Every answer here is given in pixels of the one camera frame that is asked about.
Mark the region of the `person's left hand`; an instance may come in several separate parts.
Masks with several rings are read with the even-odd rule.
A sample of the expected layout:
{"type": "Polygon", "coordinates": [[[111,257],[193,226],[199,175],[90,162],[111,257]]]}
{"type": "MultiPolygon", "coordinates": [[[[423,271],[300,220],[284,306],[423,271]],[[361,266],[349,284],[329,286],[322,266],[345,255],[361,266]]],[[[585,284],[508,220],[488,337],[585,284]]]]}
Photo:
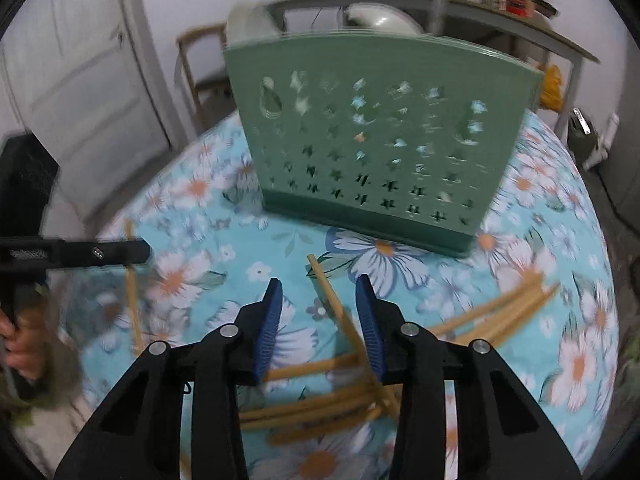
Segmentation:
{"type": "Polygon", "coordinates": [[[49,355],[47,305],[24,307],[14,322],[1,313],[1,337],[6,347],[4,362],[23,378],[36,382],[44,375],[49,355]]]}

